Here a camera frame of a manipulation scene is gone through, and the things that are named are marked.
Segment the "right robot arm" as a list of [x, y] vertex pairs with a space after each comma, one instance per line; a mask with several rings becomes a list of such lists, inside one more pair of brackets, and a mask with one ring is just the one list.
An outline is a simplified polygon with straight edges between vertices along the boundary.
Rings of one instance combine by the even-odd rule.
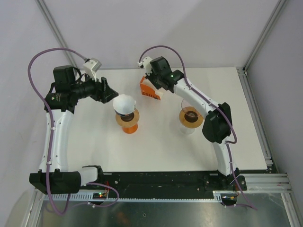
[[164, 57], [151, 59], [146, 57], [140, 62], [145, 69], [146, 78], [156, 87], [163, 88], [183, 98], [191, 104], [204, 118], [202, 134], [212, 143], [217, 158], [219, 186], [224, 190], [231, 189], [235, 184], [241, 190], [239, 169], [232, 159], [230, 144], [237, 142], [232, 127], [231, 108], [227, 103], [219, 104], [199, 91], [186, 77], [186, 72], [172, 71]]

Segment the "clear glass carafe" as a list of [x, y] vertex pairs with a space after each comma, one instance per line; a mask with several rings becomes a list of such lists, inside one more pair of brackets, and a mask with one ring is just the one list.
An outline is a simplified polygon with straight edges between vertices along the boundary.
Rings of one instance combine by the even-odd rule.
[[183, 125], [181, 125], [179, 129], [185, 135], [190, 135], [195, 132], [195, 128], [188, 128], [188, 127], [184, 127]]

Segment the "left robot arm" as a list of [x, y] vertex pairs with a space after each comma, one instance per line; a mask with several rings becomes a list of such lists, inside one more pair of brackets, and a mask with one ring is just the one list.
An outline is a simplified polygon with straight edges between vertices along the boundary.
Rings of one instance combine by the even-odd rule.
[[43, 194], [74, 194], [89, 183], [94, 189], [105, 183], [101, 166], [83, 166], [69, 171], [67, 161], [70, 126], [79, 100], [90, 97], [104, 104], [118, 96], [105, 77], [97, 79], [98, 66], [84, 64], [83, 75], [73, 66], [53, 70], [54, 82], [43, 101], [47, 117], [47, 133], [42, 162], [38, 172], [31, 173], [29, 182]]

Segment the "orange coffee filter box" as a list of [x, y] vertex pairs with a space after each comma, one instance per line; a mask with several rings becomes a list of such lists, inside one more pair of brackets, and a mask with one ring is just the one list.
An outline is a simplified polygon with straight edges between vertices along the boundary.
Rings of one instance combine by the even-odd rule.
[[143, 96], [153, 99], [161, 100], [163, 97], [164, 89], [157, 89], [148, 79], [142, 77], [140, 80], [140, 90]]

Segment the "white paper coffee filter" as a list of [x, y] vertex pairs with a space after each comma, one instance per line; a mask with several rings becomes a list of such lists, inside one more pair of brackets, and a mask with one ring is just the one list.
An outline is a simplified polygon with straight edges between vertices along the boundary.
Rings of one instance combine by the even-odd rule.
[[129, 95], [121, 94], [113, 99], [113, 108], [119, 113], [131, 114], [135, 111], [136, 100]]

